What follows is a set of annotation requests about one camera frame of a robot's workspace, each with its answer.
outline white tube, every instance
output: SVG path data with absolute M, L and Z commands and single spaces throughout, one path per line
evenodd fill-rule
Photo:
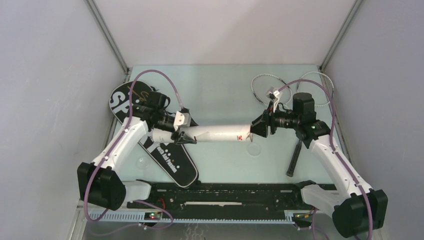
M 218 126 L 191 126 L 181 127 L 180 132 L 196 142 L 244 142 L 252 141 L 250 124 L 246 125 L 218 125 Z M 157 143 L 173 143 L 171 133 L 160 129 L 153 129 L 152 140 Z

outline metal frame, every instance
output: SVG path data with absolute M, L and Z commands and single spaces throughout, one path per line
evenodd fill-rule
M 342 41 L 343 37 L 345 36 L 346 32 L 348 31 L 349 26 L 351 25 L 353 19 L 358 14 L 360 7 L 362 6 L 362 3 L 365 2 L 365 0 L 356 0 L 350 9 L 346 19 L 343 22 L 343 25 L 341 26 L 340 30 L 337 33 L 337 36 L 334 39 L 334 42 L 332 43 L 330 49 L 327 52 L 327 55 L 325 56 L 324 60 L 322 61 L 321 66 L 319 67 L 322 72 L 325 72 L 327 66 L 329 65 L 330 60 L 332 59 L 334 53 L 336 52 L 337 48 L 339 47 L 340 42 Z
M 109 44 L 110 48 L 113 51 L 113 54 L 115 55 L 116 59 L 118 60 L 123 72 L 125 74 L 128 74 L 130 71 L 128 68 L 127 63 L 124 60 L 124 57 L 122 56 L 117 43 L 115 42 L 114 38 L 112 37 L 111 31 L 109 31 L 108 26 L 105 23 L 105 20 L 102 17 L 102 14 L 99 11 L 99 8 L 97 7 L 94 0 L 84 0 L 85 3 L 88 6 L 88 9 L 93 14 L 93 17 L 95 21 L 97 22 L 101 33 L 103 34 L 104 38 L 106 39 L 107 44 Z

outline gray wall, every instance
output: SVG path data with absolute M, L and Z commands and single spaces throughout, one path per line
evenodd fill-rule
M 326 72 L 353 161 L 389 198 L 391 239 L 424 234 L 424 1 L 365 1 Z
M 65 239 L 123 73 L 83 0 L 0 2 L 1 239 Z

